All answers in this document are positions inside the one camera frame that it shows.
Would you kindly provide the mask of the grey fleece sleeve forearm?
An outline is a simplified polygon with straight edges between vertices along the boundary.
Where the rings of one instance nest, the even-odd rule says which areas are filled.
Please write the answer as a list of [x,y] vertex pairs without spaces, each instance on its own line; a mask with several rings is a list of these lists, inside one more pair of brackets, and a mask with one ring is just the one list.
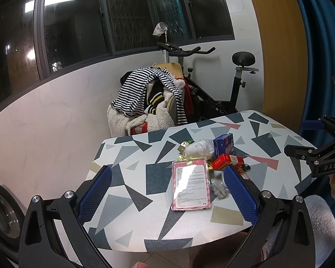
[[335,249],[335,217],[318,195],[304,199],[312,224],[315,242],[315,267],[320,267]]

